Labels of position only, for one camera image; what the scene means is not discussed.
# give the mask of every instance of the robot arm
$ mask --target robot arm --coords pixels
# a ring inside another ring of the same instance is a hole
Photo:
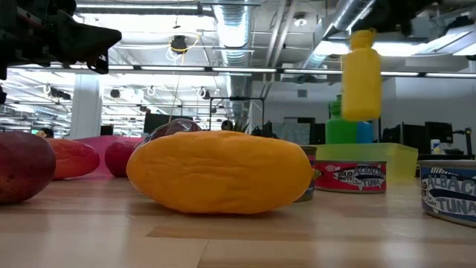
[[[109,72],[107,51],[122,35],[75,22],[75,0],[1,1],[0,79],[7,79],[8,66],[52,62],[81,62],[97,73]]]
[[[379,33],[400,31],[404,36],[412,33],[411,20],[425,7],[443,0],[376,0],[372,11],[357,22],[352,32],[374,28]]]

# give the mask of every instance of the wood grain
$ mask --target wood grain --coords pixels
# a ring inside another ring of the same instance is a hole
[[[187,215],[126,179],[52,182],[0,206],[0,267],[476,267],[476,230],[423,213],[416,183],[316,191],[258,215]]]

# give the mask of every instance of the yellow bottle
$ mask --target yellow bottle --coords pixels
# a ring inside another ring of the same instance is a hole
[[[372,49],[374,30],[356,31],[351,52],[343,57],[342,117],[348,121],[378,119],[382,111],[380,55]]]

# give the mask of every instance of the blue and white can label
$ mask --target blue and white can label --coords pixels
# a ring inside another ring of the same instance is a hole
[[[476,223],[476,170],[421,167],[422,206],[458,220]]]

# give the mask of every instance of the red can label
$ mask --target red can label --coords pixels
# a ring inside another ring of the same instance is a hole
[[[315,187],[334,191],[382,192],[387,190],[385,162],[317,162]]]

